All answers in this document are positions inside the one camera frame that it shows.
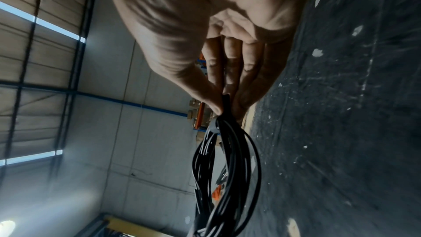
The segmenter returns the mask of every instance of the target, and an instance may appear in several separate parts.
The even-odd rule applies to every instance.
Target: dark surface
[[[242,235],[288,236],[292,218],[303,237],[419,237],[421,0],[314,3],[256,109],[263,183]]]

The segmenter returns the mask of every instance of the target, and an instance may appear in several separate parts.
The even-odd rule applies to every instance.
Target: black wire
[[[261,186],[260,158],[250,136],[238,125],[230,112],[230,101],[224,96],[224,114],[208,128],[204,140],[193,157],[193,176],[196,181],[196,220],[193,236],[235,237],[250,220]],[[225,154],[228,178],[225,192],[218,205],[212,204],[211,180],[215,158],[217,133],[221,134],[222,150]],[[258,170],[256,188],[247,212],[244,212],[251,180],[251,156],[247,140],[252,146]]]

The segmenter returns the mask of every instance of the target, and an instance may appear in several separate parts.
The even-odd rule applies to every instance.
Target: bright light
[[[0,237],[9,237],[14,229],[16,228],[16,223],[11,220],[3,221],[0,223]]]
[[[50,30],[53,30],[55,32],[59,32],[65,36],[69,36],[70,38],[80,40],[82,43],[85,43],[86,39],[83,37],[79,37],[77,34],[74,34],[68,30],[65,30],[61,27],[58,27],[57,25],[54,25],[52,23],[49,23],[45,20],[42,20],[40,18],[36,18],[34,15],[31,15],[27,12],[21,11],[20,9],[17,9],[15,7],[12,7],[11,5],[7,5],[6,3],[3,3],[0,1],[0,9],[10,12],[16,16],[19,16],[21,18],[24,18],[25,20],[28,20],[30,22],[35,22],[38,25],[44,26],[45,28],[48,28]]]
[[[21,162],[26,162],[26,161],[31,161],[31,160],[41,159],[41,158],[53,157],[55,155],[56,155],[56,152],[51,151],[51,152],[40,153],[40,154],[32,154],[29,156],[23,156],[23,157],[18,157],[18,158],[8,158],[6,159],[6,165],[21,163]]]

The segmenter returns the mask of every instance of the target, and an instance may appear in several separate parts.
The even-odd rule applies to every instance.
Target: hand
[[[219,115],[230,94],[241,119],[284,69],[306,0],[113,1],[152,70]]]

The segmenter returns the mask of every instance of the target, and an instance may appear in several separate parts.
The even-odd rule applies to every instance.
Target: yellow beam
[[[163,234],[155,230],[124,221],[122,219],[117,219],[112,216],[106,217],[105,220],[110,222],[110,224],[107,226],[108,229],[133,235],[135,237],[172,237],[170,235]]]

